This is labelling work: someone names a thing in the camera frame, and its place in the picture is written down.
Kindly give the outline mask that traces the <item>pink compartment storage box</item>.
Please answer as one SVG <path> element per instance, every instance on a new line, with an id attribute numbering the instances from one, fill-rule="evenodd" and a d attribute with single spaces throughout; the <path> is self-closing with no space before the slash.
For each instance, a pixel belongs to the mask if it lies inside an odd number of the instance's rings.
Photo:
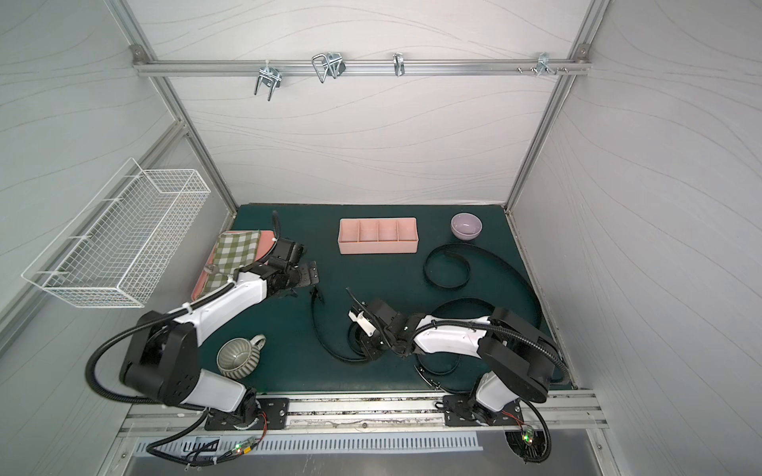
<path id="1" fill-rule="evenodd" d="M 337 244 L 343 255 L 415 254 L 418 223 L 414 217 L 343 218 Z"/>

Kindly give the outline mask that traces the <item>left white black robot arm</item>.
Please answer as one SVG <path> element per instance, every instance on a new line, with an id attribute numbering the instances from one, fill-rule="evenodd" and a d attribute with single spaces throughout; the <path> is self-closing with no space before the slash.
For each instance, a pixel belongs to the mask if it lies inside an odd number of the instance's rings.
<path id="1" fill-rule="evenodd" d="M 106 400 L 203 408 L 228 418 L 236 428 L 250 428 L 260 418 L 255 390 L 202 368 L 200 347 L 246 309 L 317 283 L 317 266 L 302 263 L 304 253 L 302 244 L 277 238 L 262 258 L 227 275 L 217 290 L 168 313 L 145 313 L 137 325 L 109 338 L 91 354 L 85 365 L 87 386 Z M 134 390 L 132 396 L 108 390 L 96 378 L 98 361 L 123 340 L 129 345 L 119 381 Z"/>

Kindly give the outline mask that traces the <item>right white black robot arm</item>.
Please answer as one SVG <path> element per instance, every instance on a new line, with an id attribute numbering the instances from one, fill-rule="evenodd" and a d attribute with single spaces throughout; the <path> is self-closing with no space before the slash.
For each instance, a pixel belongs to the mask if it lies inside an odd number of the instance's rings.
<path id="1" fill-rule="evenodd" d="M 370 359 L 389 351 L 399 357 L 453 354 L 480 360 L 487 372 L 464 395 L 450 392 L 441 407 L 469 424 L 493 424 L 522 401 L 544 404 L 551 386 L 567 385 L 571 372 L 553 339 L 513 311 L 496 307 L 475 319 L 402 315 L 376 299 L 348 312 Z"/>

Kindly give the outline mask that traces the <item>dark green table mat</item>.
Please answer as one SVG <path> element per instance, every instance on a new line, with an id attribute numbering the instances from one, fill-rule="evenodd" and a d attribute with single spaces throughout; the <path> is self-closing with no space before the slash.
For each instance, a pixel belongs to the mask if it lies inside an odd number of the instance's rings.
<path id="1" fill-rule="evenodd" d="M 457 205 L 255 205 L 243 206 L 234 220 L 237 230 L 267 229 L 278 214 L 283 234 L 304 244 L 306 257 L 317 262 L 319 290 L 325 298 L 317 305 L 323 332 L 345 355 L 350 325 L 348 311 L 356 299 L 383 299 L 393 309 L 430 313 L 459 298 L 478 298 L 517 313 L 534 323 L 534 308 L 525 290 L 501 267 L 468 251 L 460 254 L 470 261 L 468 285 L 457 291 L 439 290 L 423 276 L 424 261 L 436 247 L 454 241 L 450 220 L 460 213 Z M 524 263 L 498 205 L 474 206 L 471 213 L 483 224 L 474 245 L 497 254 L 526 279 Z M 419 248 L 415 254 L 343 255 L 339 253 L 339 220 L 343 218 L 414 217 L 418 223 Z M 438 256 L 430 261 L 433 278 L 446 285 L 464 280 L 464 268 L 453 259 Z M 416 360 L 385 353 L 365 365 L 347 365 L 333 360 L 319 345 L 310 316 L 311 298 L 299 289 L 291 297 L 260 303 L 226 323 L 200 347 L 200 363 L 216 370 L 216 354 L 235 337 L 264 334 L 267 338 L 257 369 L 246 384 L 263 393 L 404 392 L 422 391 L 425 382 L 415 370 Z M 471 319 L 484 311 L 458 309 L 453 319 Z"/>

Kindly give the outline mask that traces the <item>grey ribbed ceramic mug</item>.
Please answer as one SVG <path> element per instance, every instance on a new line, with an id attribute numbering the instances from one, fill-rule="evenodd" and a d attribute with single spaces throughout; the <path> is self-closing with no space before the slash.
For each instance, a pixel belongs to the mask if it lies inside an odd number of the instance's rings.
<path id="1" fill-rule="evenodd" d="M 216 366 L 222 376 L 241 380 L 252 374 L 259 365 L 267 343 L 264 334 L 251 339 L 234 338 L 227 341 L 216 355 Z"/>

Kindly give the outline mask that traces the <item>purple small bowl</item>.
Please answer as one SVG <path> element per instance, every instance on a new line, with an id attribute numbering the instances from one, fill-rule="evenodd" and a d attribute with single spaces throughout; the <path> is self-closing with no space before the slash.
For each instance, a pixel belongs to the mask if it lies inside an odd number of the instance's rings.
<path id="1" fill-rule="evenodd" d="M 462 241 L 472 241 L 480 236 L 483 230 L 481 220 L 474 214 L 462 212 L 450 220 L 450 231 L 455 238 Z"/>

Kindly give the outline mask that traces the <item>metal hook clamp left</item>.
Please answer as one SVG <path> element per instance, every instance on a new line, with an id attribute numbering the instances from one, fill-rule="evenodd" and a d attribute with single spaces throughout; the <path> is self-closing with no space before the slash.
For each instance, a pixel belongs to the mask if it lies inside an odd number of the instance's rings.
<path id="1" fill-rule="evenodd" d="M 267 91 L 267 100 L 271 101 L 275 90 L 281 86 L 281 83 L 282 75 L 279 69 L 266 65 L 262 69 L 259 69 L 254 87 L 254 95 L 258 95 L 261 91 Z"/>

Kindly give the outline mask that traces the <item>metal hook clamp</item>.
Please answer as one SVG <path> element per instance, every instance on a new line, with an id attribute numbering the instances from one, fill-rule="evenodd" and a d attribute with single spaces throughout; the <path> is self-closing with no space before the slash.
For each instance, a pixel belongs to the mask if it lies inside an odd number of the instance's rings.
<path id="1" fill-rule="evenodd" d="M 543 75 L 559 77 L 560 75 L 567 75 L 570 72 L 564 65 L 552 65 L 551 58 L 547 53 L 539 55 L 535 65 L 531 65 L 531 67 L 516 67 L 516 71 L 519 75 L 534 75 L 534 77 L 543 77 Z"/>
<path id="2" fill-rule="evenodd" d="M 279 69 L 266 65 L 262 69 L 259 69 L 254 87 L 254 95 L 258 95 L 261 91 L 267 91 L 267 100 L 271 101 L 275 90 L 281 86 L 281 83 L 282 75 Z"/>
<path id="3" fill-rule="evenodd" d="M 346 71 L 346 64 L 341 53 L 321 53 L 312 57 L 311 64 L 320 83 L 331 77 L 337 79 Z"/>

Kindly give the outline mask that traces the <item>metal hook clamp centre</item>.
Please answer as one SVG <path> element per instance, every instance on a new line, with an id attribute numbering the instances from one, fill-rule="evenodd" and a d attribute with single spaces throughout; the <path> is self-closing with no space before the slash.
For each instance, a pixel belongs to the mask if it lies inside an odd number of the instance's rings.
<path id="1" fill-rule="evenodd" d="M 346 64 L 341 53 L 321 53 L 312 57 L 311 64 L 320 83 L 331 77 L 337 79 L 346 71 Z"/>

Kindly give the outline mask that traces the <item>metal hook clamp right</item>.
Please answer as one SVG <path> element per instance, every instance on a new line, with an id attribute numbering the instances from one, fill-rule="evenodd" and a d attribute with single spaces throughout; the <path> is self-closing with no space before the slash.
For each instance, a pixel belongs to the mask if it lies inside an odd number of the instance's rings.
<path id="1" fill-rule="evenodd" d="M 534 77 L 543 77 L 543 75 L 559 77 L 560 75 L 567 75 L 570 72 L 564 65 L 552 65 L 551 58 L 547 53 L 539 55 L 535 65 L 531 65 L 531 67 L 516 67 L 516 71 L 519 75 L 534 75 Z"/>

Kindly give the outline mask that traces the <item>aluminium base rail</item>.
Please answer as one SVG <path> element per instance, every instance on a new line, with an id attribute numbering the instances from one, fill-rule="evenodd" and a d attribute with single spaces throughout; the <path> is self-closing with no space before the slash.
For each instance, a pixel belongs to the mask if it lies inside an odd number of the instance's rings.
<path id="1" fill-rule="evenodd" d="M 606 430 L 607 418 L 590 390 L 553 391 L 532 412 L 523 403 L 509 405 L 492 426 L 470 422 L 445 409 L 442 392 L 273 394 L 265 403 L 268 430 L 278 434 L 319 432 L 416 432 L 455 430 L 516 430 L 518 422 L 551 430 Z"/>

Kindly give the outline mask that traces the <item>aluminium crossbar rail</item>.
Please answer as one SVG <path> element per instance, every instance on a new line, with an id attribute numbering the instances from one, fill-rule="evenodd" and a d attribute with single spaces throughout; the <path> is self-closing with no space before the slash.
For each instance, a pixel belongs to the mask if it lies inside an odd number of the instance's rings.
<path id="1" fill-rule="evenodd" d="M 403 77 L 507 77 L 519 75 L 516 67 L 531 67 L 531 59 L 409 59 L 405 60 Z M 344 77 L 396 77 L 393 59 L 345 59 Z M 567 75 L 586 75 L 593 68 L 589 61 L 552 60 L 552 65 L 564 65 Z M 310 60 L 278 61 L 149 61 L 135 63 L 133 69 L 140 77 L 256 77 L 259 69 L 269 65 L 279 69 L 282 77 L 316 77 Z"/>

